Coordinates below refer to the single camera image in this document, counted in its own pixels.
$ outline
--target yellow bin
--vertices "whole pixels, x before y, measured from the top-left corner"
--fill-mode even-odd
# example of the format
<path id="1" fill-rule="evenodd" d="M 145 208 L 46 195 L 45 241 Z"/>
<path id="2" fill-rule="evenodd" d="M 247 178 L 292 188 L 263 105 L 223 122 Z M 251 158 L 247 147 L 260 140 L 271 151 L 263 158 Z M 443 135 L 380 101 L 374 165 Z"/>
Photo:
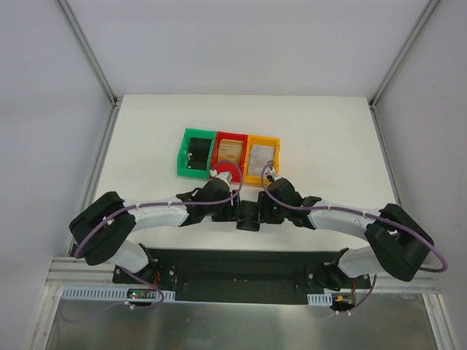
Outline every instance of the yellow bin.
<path id="1" fill-rule="evenodd" d="M 248 175 L 248 163 L 250 162 L 250 153 L 254 145 L 269 146 L 274 147 L 274 159 L 272 166 L 276 169 L 276 172 L 279 173 L 279 151 L 280 151 L 280 139 L 275 137 L 265 137 L 257 135 L 249 135 L 247 142 L 247 153 L 245 155 L 244 168 L 243 168 L 243 182 L 245 184 L 256 184 L 261 186 L 261 178 L 256 175 Z"/>

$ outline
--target black object in green bin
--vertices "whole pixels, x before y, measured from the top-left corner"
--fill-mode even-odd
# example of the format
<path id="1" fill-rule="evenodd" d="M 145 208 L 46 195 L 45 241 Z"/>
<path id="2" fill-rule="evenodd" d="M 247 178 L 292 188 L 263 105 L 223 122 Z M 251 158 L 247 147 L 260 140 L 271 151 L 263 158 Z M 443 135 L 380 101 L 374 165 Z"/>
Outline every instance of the black object in green bin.
<path id="1" fill-rule="evenodd" d="M 192 137 L 188 143 L 188 164 L 187 168 L 195 170 L 206 170 L 209 162 L 209 151 L 211 149 L 211 139 Z"/>

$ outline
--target white table surface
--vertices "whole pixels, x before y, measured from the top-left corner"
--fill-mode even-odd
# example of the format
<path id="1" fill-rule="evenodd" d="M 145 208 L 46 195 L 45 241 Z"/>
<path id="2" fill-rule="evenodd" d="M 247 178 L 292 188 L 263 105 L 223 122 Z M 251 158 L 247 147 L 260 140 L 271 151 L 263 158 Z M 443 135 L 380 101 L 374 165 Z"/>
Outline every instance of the white table surface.
<path id="1" fill-rule="evenodd" d="M 280 174 L 302 196 L 362 208 L 394 203 L 363 97 L 126 95 L 96 198 L 114 190 L 122 198 L 148 201 L 202 187 L 204 181 L 177 177 L 185 128 L 280 138 Z M 260 190 L 246 185 L 241 197 L 255 201 Z M 359 238 L 291 222 L 261 224 L 259 232 L 235 226 L 206 218 L 199 225 L 139 231 L 129 239 L 179 249 L 319 251 L 366 245 Z"/>

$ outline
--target red wire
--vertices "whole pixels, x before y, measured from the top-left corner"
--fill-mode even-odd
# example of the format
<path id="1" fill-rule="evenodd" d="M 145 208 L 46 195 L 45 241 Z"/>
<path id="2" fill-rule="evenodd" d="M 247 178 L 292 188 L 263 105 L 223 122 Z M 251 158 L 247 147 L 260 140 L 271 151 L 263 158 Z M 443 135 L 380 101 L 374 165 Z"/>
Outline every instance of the red wire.
<path id="1" fill-rule="evenodd" d="M 154 277 L 155 277 L 154 287 L 157 287 L 159 283 L 159 279 L 161 279 L 161 273 L 159 271 L 156 271 L 154 273 Z"/>
<path id="2" fill-rule="evenodd" d="M 357 283 L 355 280 L 352 281 L 352 299 L 355 301 L 355 290 L 357 289 Z"/>

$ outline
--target black mounting plate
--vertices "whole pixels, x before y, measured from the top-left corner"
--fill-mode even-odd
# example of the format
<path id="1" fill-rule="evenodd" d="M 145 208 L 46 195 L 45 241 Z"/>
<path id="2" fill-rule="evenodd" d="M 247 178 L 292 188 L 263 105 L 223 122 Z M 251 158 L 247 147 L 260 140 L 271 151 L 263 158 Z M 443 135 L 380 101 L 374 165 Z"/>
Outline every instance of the black mounting plate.
<path id="1" fill-rule="evenodd" d="M 158 261 L 158 286 L 175 291 L 175 300 L 213 303 L 308 304 L 307 294 L 323 288 L 313 273 L 339 252 L 260 252 L 233 250 L 148 249 Z M 138 284 L 118 267 L 113 283 Z M 355 279 L 358 289 L 370 281 Z M 343 288 L 351 289 L 352 280 Z"/>

